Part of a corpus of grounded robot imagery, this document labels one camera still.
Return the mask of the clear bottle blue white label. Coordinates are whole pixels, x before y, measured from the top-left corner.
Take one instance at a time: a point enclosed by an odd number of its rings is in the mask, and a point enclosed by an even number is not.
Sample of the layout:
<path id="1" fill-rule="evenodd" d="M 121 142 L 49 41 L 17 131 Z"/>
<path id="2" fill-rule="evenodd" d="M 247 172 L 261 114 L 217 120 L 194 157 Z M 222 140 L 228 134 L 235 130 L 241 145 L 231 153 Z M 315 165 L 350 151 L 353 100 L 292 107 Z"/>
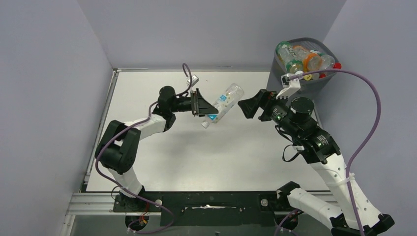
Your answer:
<path id="1" fill-rule="evenodd" d="M 204 129 L 207 129 L 211 124 L 218 123 L 229 110 L 236 105 L 244 95 L 244 90 L 237 84 L 231 84 L 222 95 L 213 103 L 213 106 L 218 110 L 217 114 L 209 114 L 201 123 Z"/>

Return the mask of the green label tea bottle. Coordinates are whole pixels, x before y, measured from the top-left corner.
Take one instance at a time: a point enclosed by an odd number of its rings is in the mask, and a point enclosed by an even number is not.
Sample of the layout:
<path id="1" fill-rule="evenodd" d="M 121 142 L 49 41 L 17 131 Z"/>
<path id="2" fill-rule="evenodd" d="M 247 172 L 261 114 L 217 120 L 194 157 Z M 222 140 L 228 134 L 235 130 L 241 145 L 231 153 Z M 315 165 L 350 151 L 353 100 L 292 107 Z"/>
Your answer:
<path id="1" fill-rule="evenodd" d="M 275 51 L 288 73 L 295 74 L 298 71 L 303 71 L 302 61 L 296 55 L 293 46 L 288 41 L 280 42 Z"/>

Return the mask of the yellow juice bottle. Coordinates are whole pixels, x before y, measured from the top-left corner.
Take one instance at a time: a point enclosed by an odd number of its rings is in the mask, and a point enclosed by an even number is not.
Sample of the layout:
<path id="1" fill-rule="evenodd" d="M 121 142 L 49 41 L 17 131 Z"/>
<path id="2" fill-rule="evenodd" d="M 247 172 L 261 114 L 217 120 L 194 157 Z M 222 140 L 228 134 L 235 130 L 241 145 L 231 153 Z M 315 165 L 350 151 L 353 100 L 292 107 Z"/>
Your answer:
<path id="1" fill-rule="evenodd" d="M 304 75 L 303 79 L 306 81 L 312 81 L 312 80 L 316 80 L 320 78 L 320 74 L 319 73 L 313 73 L 313 74 L 308 74 L 308 75 Z"/>

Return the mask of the orange drink bottle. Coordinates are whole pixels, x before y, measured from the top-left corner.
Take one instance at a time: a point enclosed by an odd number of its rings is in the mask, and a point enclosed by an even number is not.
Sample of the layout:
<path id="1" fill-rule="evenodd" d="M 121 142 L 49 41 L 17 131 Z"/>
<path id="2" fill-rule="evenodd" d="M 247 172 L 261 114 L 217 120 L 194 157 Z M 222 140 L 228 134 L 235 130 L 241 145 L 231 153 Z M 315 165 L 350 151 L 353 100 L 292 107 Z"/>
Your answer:
<path id="1" fill-rule="evenodd" d="M 322 65 L 322 58 L 300 45 L 293 47 L 293 50 L 297 57 L 301 60 L 303 64 L 304 71 L 316 71 L 319 70 Z"/>

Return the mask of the red label bottle red cap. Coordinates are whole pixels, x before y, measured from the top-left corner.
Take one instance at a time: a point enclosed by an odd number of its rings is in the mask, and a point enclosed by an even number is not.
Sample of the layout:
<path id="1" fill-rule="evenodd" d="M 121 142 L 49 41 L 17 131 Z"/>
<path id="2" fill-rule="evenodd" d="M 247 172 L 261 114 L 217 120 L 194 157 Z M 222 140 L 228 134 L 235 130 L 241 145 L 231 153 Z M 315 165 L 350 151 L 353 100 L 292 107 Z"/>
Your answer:
<path id="1" fill-rule="evenodd" d="M 333 65 L 333 69 L 341 69 L 341 68 L 342 68 L 342 64 L 340 62 L 336 62 Z M 322 73 L 319 74 L 319 78 L 324 78 L 329 74 L 330 74 L 330 72 L 322 72 Z"/>

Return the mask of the clear bottle green label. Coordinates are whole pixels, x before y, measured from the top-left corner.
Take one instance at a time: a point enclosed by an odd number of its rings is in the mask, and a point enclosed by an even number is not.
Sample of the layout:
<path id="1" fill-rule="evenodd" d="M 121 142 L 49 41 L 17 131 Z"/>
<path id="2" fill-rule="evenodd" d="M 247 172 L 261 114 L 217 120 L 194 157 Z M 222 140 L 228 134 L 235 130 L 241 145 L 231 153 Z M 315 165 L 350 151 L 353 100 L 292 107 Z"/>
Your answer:
<path id="1" fill-rule="evenodd" d="M 334 67 L 336 61 L 333 56 L 330 56 L 317 50 L 310 50 L 310 52 L 315 53 L 321 57 L 322 64 L 320 66 L 320 70 L 332 69 Z"/>

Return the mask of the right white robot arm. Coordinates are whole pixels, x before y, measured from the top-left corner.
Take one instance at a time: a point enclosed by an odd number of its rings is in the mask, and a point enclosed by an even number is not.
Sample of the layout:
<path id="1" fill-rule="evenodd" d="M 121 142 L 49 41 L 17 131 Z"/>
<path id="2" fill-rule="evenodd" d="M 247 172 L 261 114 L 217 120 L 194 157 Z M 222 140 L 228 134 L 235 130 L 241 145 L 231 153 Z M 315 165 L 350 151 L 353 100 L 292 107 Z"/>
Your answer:
<path id="1" fill-rule="evenodd" d="M 261 89 L 238 105 L 246 118 L 253 118 L 262 109 L 259 120 L 275 122 L 277 132 L 290 137 L 298 154 L 319 174 L 337 201 L 337 205 L 329 204 L 290 181 L 277 190 L 276 202 L 281 209 L 303 211 L 334 236 L 376 236 L 394 225 L 393 218 L 381 213 L 365 196 L 335 140 L 312 118 L 312 100 L 297 97 L 289 101 L 278 98 L 277 92 Z"/>

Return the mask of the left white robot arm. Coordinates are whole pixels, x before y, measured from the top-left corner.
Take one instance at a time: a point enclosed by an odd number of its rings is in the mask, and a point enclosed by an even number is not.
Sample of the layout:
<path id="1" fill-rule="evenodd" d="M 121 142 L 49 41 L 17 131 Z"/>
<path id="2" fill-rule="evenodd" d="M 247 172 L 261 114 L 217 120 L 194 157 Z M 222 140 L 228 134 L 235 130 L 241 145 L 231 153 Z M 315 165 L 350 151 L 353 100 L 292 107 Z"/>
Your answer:
<path id="1" fill-rule="evenodd" d="M 102 136 L 96 151 L 96 163 L 101 163 L 113 175 L 111 181 L 120 187 L 123 195 L 135 198 L 143 190 L 133 170 L 139 141 L 157 133 L 168 131 L 176 121 L 178 112 L 191 112 L 203 117 L 217 114 L 218 109 L 207 102 L 199 89 L 176 94 L 171 86 L 159 91 L 158 100 L 150 105 L 148 116 L 132 124 L 111 121 Z"/>

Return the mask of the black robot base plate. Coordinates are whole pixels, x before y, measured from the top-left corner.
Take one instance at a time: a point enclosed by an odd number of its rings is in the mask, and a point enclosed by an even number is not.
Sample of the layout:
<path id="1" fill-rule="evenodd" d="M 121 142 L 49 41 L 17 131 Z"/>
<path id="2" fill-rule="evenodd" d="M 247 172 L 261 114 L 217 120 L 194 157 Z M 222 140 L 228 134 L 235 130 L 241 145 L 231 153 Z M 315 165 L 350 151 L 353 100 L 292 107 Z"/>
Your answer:
<path id="1" fill-rule="evenodd" d="M 150 220 L 159 217 L 160 227 L 242 226 L 272 227 L 282 220 L 294 229 L 298 213 L 280 201 L 275 191 L 142 191 L 142 198 L 119 192 L 115 195 L 113 212 L 124 213 L 125 223 L 143 231 Z"/>

